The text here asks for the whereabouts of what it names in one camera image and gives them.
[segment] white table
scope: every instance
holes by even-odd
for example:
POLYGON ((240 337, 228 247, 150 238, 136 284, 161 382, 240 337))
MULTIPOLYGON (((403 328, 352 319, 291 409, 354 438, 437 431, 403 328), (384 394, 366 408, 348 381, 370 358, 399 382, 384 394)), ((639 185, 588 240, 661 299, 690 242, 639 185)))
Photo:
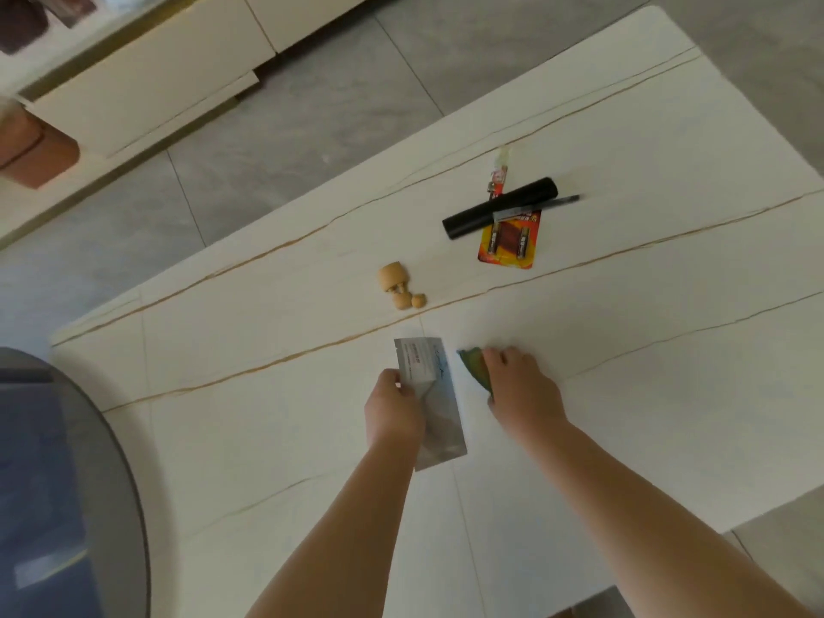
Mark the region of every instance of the white table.
MULTIPOLYGON (((55 363, 133 463, 155 616, 242 615, 364 452, 392 340, 516 342, 571 419, 721 531, 824 483, 824 181, 644 9, 89 314, 55 363), (553 176, 530 271, 441 219, 553 176), (426 292, 392 309, 395 259, 426 292)), ((415 476, 387 616, 542 618, 611 584, 451 355, 469 454, 415 476)))

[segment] cabinet drawer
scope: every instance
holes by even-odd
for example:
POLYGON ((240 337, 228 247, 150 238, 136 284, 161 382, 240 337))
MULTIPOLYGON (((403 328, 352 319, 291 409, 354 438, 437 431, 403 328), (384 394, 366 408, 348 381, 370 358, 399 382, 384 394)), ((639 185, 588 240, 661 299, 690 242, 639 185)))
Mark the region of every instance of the cabinet drawer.
POLYGON ((273 56, 244 0, 198 0, 30 110, 111 155, 273 56))
POLYGON ((365 0, 249 0, 278 52, 294 45, 365 0))

